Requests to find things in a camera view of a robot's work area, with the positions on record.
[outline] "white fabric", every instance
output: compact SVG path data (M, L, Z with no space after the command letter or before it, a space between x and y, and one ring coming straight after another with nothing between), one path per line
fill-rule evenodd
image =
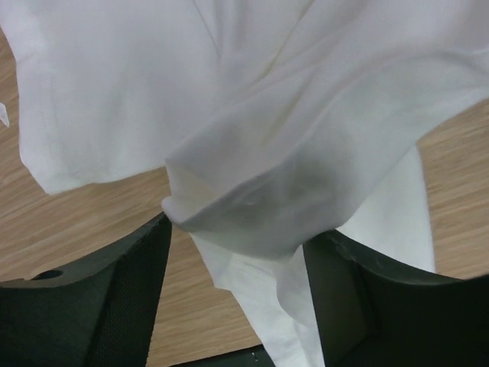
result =
M277 367L324 365L300 244L434 270L416 140L489 96L486 0L1 0L48 193L163 166Z

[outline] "wooden table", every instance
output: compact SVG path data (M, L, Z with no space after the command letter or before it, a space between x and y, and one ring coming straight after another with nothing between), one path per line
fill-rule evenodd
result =
M18 156L15 61L0 34L0 280L29 278L126 235L160 212L164 169L117 183L47 196ZM489 271L489 102L445 123L420 143L438 270L466 278ZM174 230L150 367L257 345L229 292L216 290L185 233Z

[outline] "white cloth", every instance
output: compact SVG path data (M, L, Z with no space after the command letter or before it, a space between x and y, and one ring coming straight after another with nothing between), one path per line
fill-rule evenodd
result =
M34 178L59 193L166 161L165 212L277 367L324 365L303 241L343 226L434 270L414 145L489 96L488 16L486 0L0 1Z

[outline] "wrinkled fabric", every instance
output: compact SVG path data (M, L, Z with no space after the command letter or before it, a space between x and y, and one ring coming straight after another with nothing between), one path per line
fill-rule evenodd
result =
M485 0L0 1L37 182L166 165L165 213L277 367L324 365L307 239L339 228L435 270L415 144L489 96L488 17Z

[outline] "seam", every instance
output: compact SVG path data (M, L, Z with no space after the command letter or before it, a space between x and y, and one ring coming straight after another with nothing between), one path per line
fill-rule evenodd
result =
M199 13L200 19L202 20L202 23L204 24L204 27L206 28L207 34L209 35L209 37L211 37L212 43L214 44L215 52L217 52L218 56L221 57L221 51L217 46L217 42L215 41L214 36L212 36L212 32L209 29L209 26L207 25L207 22L206 22L204 16L202 15L202 12L201 12L199 6L196 3L196 0L192 0L192 3L194 4L194 6L197 9L197 13Z

